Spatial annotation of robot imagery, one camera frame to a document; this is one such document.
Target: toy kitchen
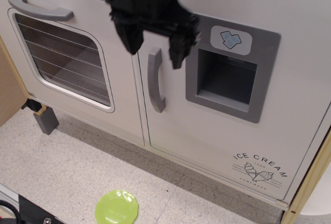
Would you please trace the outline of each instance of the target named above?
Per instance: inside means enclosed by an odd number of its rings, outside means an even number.
[[[331,125],[331,0],[1,0],[29,97],[287,210]]]

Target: white cabinet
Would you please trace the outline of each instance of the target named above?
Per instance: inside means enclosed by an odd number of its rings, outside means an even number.
[[[132,57],[110,20],[109,7],[100,0],[26,1],[19,4],[27,10],[48,13],[61,7],[73,12],[68,21],[43,20],[0,1],[0,35],[30,96],[143,145]],[[19,24],[18,17],[27,21]]]
[[[155,111],[148,94],[148,56],[155,48],[160,48],[162,54],[159,68],[159,93],[165,97],[162,113]],[[318,144],[310,145],[327,111],[327,101],[321,99],[321,110],[308,118],[308,102],[299,104],[295,100],[302,95],[273,94],[275,84],[281,83],[274,77],[261,120],[251,123],[188,101],[186,63],[173,70],[168,49],[166,37],[146,32],[139,50],[152,149],[263,199],[289,203],[303,178],[304,172],[298,170],[307,151],[315,153],[318,148]],[[287,88],[290,90],[291,86],[283,85],[284,91]],[[298,104],[295,113],[288,111]],[[309,163],[304,163],[301,169],[306,171]]]

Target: oven handle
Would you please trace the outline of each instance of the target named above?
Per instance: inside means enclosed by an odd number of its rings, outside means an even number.
[[[27,0],[8,0],[9,4],[17,11],[27,16],[48,20],[48,21],[69,21],[73,17],[73,12],[65,8],[47,10],[29,5]]]
[[[149,98],[156,112],[162,113],[166,108],[166,98],[160,95],[159,68],[162,64],[161,49],[153,47],[148,54],[147,82]]]

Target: black object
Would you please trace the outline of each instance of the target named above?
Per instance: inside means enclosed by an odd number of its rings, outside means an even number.
[[[36,114],[33,116],[35,117],[41,131],[46,135],[50,135],[52,131],[59,125],[54,110],[50,107],[48,107],[40,116]]]
[[[143,31],[169,37],[170,59],[174,69],[182,66],[193,45],[199,42],[197,15],[177,0],[106,0],[112,20],[125,48],[136,54],[144,42]]]
[[[4,207],[10,209],[14,213],[15,218],[16,218],[16,219],[9,219],[9,218],[0,219],[0,224],[28,224],[27,222],[22,221],[20,213],[9,202],[0,200],[0,206],[4,206]]]
[[[28,99],[21,109],[25,109],[26,107],[35,112],[38,112],[42,108],[42,105],[35,100]],[[40,116],[34,114],[34,117],[41,131],[47,135],[50,135],[52,131],[59,125],[56,115],[53,109],[50,107],[47,107],[47,109]]]
[[[25,109],[26,107],[28,107],[29,109],[35,112],[38,112],[42,108],[39,102],[32,99],[27,99],[25,104],[21,107],[21,109]]]
[[[51,215],[21,195],[19,195],[20,212],[8,202],[0,200],[0,205],[10,209],[16,217],[16,219],[0,219],[0,224],[43,224],[46,219],[50,220],[52,224],[64,224],[54,215]]]
[[[20,204],[20,214],[22,219],[24,219],[26,224],[43,224],[46,218],[52,220],[52,224],[64,224],[54,215],[43,210],[41,207],[35,205],[33,202],[29,201],[27,198],[19,195]]]

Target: speckled tile floor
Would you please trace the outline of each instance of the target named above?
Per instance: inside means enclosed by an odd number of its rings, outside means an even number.
[[[0,127],[0,183],[68,224],[96,224],[100,197],[136,196],[134,224],[277,224],[282,211],[55,111],[44,135],[29,109]]]

